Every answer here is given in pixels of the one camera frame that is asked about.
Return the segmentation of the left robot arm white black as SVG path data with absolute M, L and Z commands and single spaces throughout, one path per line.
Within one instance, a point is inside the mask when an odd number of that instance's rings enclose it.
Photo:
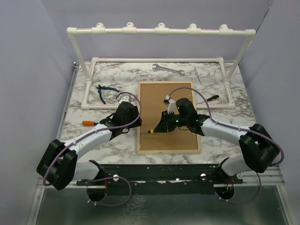
M 75 180 L 89 180 L 91 184 L 98 185 L 104 178 L 100 166 L 92 160 L 86 163 L 79 163 L 78 160 L 94 148 L 123 134 L 125 129 L 141 124 L 138 107 L 122 102 L 114 113 L 88 132 L 65 142 L 57 139 L 51 141 L 36 171 L 43 177 L 45 186 L 53 186 L 57 190 L 64 189 Z

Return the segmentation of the white picture frame with photo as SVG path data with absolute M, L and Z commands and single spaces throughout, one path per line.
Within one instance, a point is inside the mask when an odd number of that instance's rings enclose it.
M 186 88 L 173 93 L 172 99 L 188 98 L 195 104 L 194 92 L 187 89 L 194 88 L 192 81 L 139 82 L 138 98 L 142 105 L 142 125 L 137 129 L 137 153 L 201 153 L 200 137 L 189 131 L 175 129 L 171 133 L 147 133 L 159 123 L 162 111 L 167 110 L 163 103 L 166 95 L 179 87 Z

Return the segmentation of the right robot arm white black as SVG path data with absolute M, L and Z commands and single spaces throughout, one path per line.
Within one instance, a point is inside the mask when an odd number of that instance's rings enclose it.
M 170 133 L 175 128 L 186 127 L 193 134 L 215 137 L 240 147 L 239 155 L 228 157 L 217 166 L 215 177 L 220 183 L 228 182 L 241 172 L 263 173 L 280 153 L 279 147 L 259 124 L 235 127 L 214 121 L 208 115 L 198 114 L 187 98 L 173 101 L 167 97 L 164 103 L 168 109 L 162 112 L 160 122 L 149 133 Z

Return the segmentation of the yellow black handled screwdriver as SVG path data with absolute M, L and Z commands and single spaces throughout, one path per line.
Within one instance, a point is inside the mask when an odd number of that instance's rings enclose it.
M 219 99 L 219 95 L 211 96 L 211 97 L 207 98 L 206 100 L 209 102 L 209 101 L 214 101 L 214 100 L 217 100 L 217 99 Z

